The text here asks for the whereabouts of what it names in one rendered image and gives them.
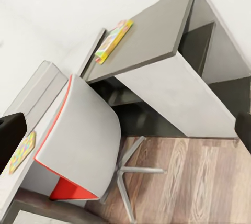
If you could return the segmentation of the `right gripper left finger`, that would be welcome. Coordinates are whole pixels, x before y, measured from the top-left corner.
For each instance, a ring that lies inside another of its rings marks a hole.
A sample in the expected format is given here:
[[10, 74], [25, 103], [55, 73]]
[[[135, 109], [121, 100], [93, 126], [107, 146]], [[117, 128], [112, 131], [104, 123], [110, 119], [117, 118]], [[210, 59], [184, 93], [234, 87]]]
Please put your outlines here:
[[0, 118], [0, 174], [25, 138], [27, 124], [22, 112]]

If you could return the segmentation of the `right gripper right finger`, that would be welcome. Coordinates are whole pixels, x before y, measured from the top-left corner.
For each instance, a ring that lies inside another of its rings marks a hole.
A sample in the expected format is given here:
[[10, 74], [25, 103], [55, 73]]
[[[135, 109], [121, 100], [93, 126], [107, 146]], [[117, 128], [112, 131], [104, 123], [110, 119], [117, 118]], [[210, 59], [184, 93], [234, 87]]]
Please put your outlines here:
[[251, 154], [251, 113], [239, 112], [234, 130]]

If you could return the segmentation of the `jigsaw puzzle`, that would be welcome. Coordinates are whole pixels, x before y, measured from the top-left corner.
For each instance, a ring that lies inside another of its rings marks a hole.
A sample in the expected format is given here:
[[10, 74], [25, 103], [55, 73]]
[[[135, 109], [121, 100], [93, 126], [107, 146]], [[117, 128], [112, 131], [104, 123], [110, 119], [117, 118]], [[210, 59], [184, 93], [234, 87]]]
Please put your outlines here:
[[12, 162], [10, 164], [9, 175], [13, 173], [15, 168], [24, 160], [27, 154], [32, 150], [34, 147], [35, 141], [35, 130], [29, 134], [28, 138], [23, 142], [23, 144], [17, 150], [17, 154], [13, 156]]

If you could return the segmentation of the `board game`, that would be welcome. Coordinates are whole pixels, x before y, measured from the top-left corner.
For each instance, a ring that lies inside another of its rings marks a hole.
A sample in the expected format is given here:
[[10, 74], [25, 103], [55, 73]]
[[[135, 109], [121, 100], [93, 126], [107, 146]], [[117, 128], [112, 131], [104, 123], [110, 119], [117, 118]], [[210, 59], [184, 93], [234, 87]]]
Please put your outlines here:
[[118, 25], [112, 30], [110, 35], [106, 38], [100, 48], [96, 51], [95, 56], [97, 56], [96, 61], [101, 64], [103, 63], [108, 55], [113, 51], [116, 45], [121, 41], [124, 34], [131, 27], [132, 23], [127, 20], [121, 20]]

